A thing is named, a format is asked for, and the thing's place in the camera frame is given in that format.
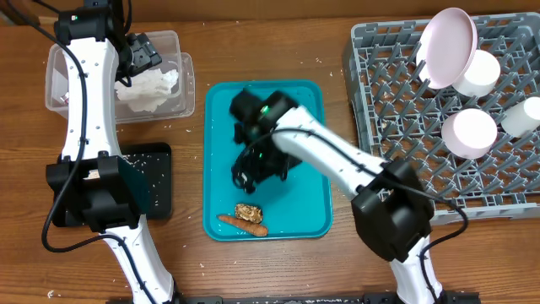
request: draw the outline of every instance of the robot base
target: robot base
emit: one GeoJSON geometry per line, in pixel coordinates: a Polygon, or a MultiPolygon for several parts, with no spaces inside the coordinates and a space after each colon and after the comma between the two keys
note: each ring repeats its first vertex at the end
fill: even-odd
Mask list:
{"type": "MultiPolygon", "coordinates": [[[[124,159],[141,171],[150,189],[149,220],[167,220],[172,215],[172,153],[166,143],[134,144],[121,147],[124,159]]],[[[62,206],[53,219],[57,227],[80,226],[62,206]]]]}
{"type": "MultiPolygon", "coordinates": [[[[480,304],[479,294],[475,292],[444,291],[443,304],[480,304]]],[[[369,293],[363,296],[289,296],[223,299],[219,296],[188,297],[187,304],[403,304],[395,292],[369,293]]]]}

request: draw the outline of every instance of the gray dish rack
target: gray dish rack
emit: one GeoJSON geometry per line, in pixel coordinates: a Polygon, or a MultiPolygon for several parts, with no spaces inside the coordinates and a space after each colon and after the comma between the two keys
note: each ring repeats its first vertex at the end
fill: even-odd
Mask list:
{"type": "MultiPolygon", "coordinates": [[[[428,81],[419,80],[425,62],[417,66],[415,55],[428,19],[351,29],[343,69],[359,146],[413,162],[426,191],[452,198],[471,219],[540,217],[540,131],[512,138],[499,126],[491,151],[476,160],[455,157],[440,137],[444,120],[462,109],[481,109],[499,123],[515,103],[540,96],[540,14],[472,19],[478,49],[491,52],[501,64],[495,89],[481,98],[459,95],[452,87],[431,90],[428,81]]],[[[436,205],[432,224],[460,219],[436,205]]]]}

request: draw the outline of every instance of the clear plastic container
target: clear plastic container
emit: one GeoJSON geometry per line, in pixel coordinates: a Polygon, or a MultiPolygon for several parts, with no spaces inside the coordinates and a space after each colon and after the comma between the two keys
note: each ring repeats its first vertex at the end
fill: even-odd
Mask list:
{"type": "MultiPolygon", "coordinates": [[[[147,122],[160,119],[188,117],[195,111],[195,74],[192,58],[188,53],[180,52],[178,35],[173,30],[147,32],[146,35],[163,59],[162,63],[151,68],[161,69],[162,73],[176,69],[178,81],[172,87],[170,95],[156,96],[166,101],[155,111],[133,111],[130,100],[118,100],[115,91],[116,123],[147,122]]],[[[47,63],[45,81],[45,106],[51,111],[68,119],[68,69],[58,45],[51,47],[47,63]]]]}

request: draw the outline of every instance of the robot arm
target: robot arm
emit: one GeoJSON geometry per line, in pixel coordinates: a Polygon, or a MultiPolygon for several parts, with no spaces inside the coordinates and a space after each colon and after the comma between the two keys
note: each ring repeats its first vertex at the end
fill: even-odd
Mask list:
{"type": "MultiPolygon", "coordinates": [[[[113,239],[104,239],[132,287],[133,303],[175,303],[180,298],[175,281],[159,259],[146,221],[149,185],[143,174],[122,158],[114,104],[116,80],[129,79],[161,59],[146,35],[124,36],[122,22],[116,18],[122,14],[121,0],[93,1],[84,8],[60,13],[55,24],[57,39],[67,45],[83,67],[89,103],[87,143],[78,168],[81,177],[72,182],[62,204],[93,232],[124,240],[152,299],[142,290],[123,248],[113,239]]],[[[64,57],[70,93],[67,136],[61,159],[49,165],[46,172],[55,196],[77,158],[83,119],[78,70],[65,52],[64,57]]]]}
{"type": "MultiPolygon", "coordinates": [[[[262,182],[268,177],[268,174],[261,177],[261,172],[268,173],[269,168],[265,168],[267,163],[287,160],[288,157],[310,163],[335,182],[352,201],[357,232],[371,250],[391,263],[401,301],[407,304],[433,304],[435,300],[426,285],[418,258],[420,251],[429,244],[429,219],[433,216],[433,209],[425,198],[392,189],[378,178],[384,176],[421,189],[413,169],[405,162],[389,163],[356,149],[322,126],[307,109],[296,105],[286,95],[276,92],[265,102],[255,103],[256,99],[243,91],[236,96],[230,108],[236,119],[241,121],[235,129],[236,141],[250,145],[247,156],[241,155],[233,166],[235,183],[252,191],[255,182],[262,182]],[[253,144],[269,133],[272,134],[272,144],[253,144]],[[257,162],[257,155],[269,156],[253,166],[257,162]],[[392,190],[384,201],[378,196],[382,189],[392,190]]],[[[274,166],[280,170],[290,167],[274,166]]],[[[275,174],[286,176],[279,170],[275,174]]],[[[426,254],[426,258],[429,282],[440,297],[442,285],[435,278],[429,254],[426,254]]]]}
{"type": "MultiPolygon", "coordinates": [[[[349,157],[364,165],[371,172],[380,174],[381,164],[386,162],[380,157],[366,154],[323,127],[303,106],[291,108],[278,119],[276,130],[285,128],[302,128],[321,135],[336,145],[349,157]]],[[[349,200],[358,196],[358,189],[368,187],[374,177],[365,171],[359,171],[350,161],[343,158],[320,139],[302,133],[276,133],[272,136],[278,149],[314,166],[320,173],[344,192],[349,200]]],[[[420,251],[429,244],[429,236],[421,237],[409,250],[408,258],[400,261],[394,258],[390,265],[397,281],[397,294],[406,304],[432,304],[435,302],[425,284],[420,268],[420,251]]],[[[429,281],[437,296],[442,292],[442,285],[435,278],[435,272],[429,252],[425,256],[429,281]]]]}

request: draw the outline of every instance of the teal tray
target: teal tray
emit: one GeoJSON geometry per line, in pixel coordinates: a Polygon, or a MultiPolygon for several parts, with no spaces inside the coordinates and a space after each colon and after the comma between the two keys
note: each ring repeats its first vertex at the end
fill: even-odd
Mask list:
{"type": "Polygon", "coordinates": [[[265,100],[281,90],[324,123],[322,93],[309,80],[249,81],[216,84],[206,96],[204,123],[204,178],[202,222],[216,241],[266,241],[324,236],[332,226],[330,182],[311,165],[302,163],[289,172],[285,182],[273,176],[246,194],[232,182],[231,166],[244,149],[235,144],[235,119],[230,103],[243,89],[265,100]],[[217,219],[235,215],[237,203],[260,206],[267,237],[252,236],[217,219]]]}

